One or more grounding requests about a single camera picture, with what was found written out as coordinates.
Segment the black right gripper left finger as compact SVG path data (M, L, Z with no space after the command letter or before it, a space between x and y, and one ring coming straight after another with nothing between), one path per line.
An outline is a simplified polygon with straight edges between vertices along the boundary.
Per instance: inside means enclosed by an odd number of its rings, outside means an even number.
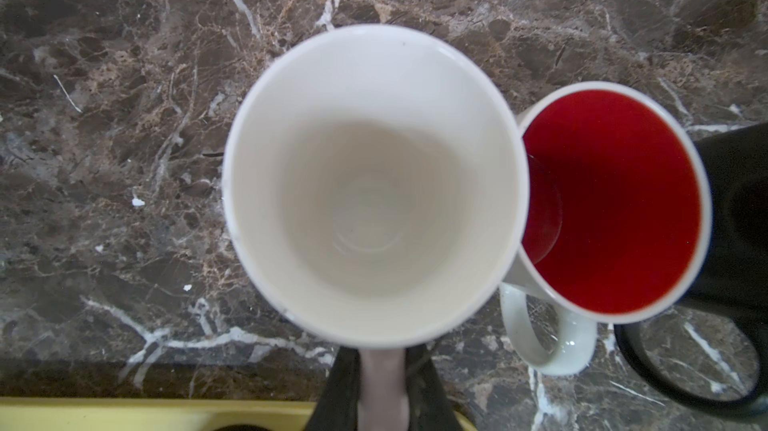
M340 347L305 431L356 431L361 386L359 351Z

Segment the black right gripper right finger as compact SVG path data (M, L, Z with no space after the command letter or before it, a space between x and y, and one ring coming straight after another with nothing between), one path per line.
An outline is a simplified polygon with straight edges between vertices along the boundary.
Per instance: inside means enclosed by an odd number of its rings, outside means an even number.
M410 431L461 431L425 344L406 349L406 391Z

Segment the pink mug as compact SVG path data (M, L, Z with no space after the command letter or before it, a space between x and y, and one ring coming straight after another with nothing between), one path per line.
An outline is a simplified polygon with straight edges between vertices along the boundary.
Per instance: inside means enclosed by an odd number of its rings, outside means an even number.
M357 430L409 430L406 349L498 289L522 240L528 165L471 59L410 28L351 25L256 81L229 131L222 199L261 295L359 351Z

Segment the white mug red inside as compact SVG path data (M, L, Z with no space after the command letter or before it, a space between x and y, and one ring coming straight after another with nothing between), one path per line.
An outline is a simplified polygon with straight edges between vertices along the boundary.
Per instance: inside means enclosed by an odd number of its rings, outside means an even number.
M672 114L625 85L565 86L518 122L530 200L503 323L530 368L573 375L599 324L654 317L690 288L712 232L709 181Z

